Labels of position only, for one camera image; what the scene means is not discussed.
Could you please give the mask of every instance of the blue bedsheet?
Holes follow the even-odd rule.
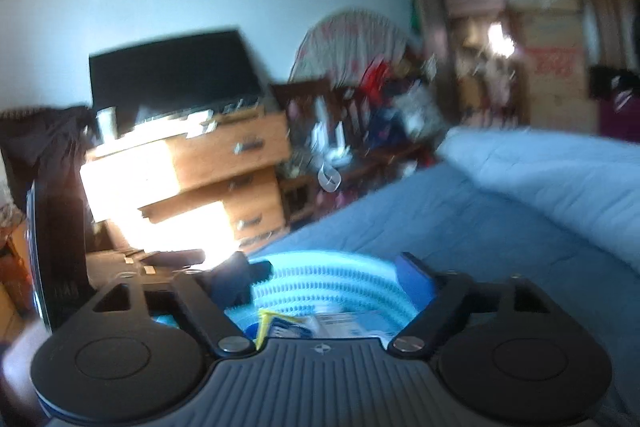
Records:
[[[409,251],[479,281],[518,273],[539,285],[608,350],[607,405],[640,415],[640,275],[517,201],[482,192],[447,164],[389,185],[262,249],[342,250],[393,259]]]

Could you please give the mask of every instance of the black monitor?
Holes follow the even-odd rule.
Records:
[[[262,87],[236,30],[139,44],[89,58],[96,111],[116,108],[120,133],[145,120],[255,100]]]

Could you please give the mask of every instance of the blue blanket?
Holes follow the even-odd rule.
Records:
[[[440,164],[391,184],[269,245],[260,254],[342,250],[393,259],[409,251],[479,281],[518,273],[539,285],[607,349],[607,404],[640,415],[640,275],[522,203],[483,192]]]
[[[640,145],[540,130],[454,128],[438,155],[640,271]]]

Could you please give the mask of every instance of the wooden dresser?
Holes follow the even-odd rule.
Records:
[[[93,151],[81,175],[94,219],[106,222],[116,248],[202,248],[226,258],[286,233],[274,166],[289,155],[286,117],[277,113]]]

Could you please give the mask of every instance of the metal screw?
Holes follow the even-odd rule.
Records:
[[[424,340],[418,337],[398,337],[394,340],[394,347],[403,353],[415,353],[424,347]]]
[[[225,337],[218,347],[225,353],[242,353],[251,347],[251,341],[246,337]]]

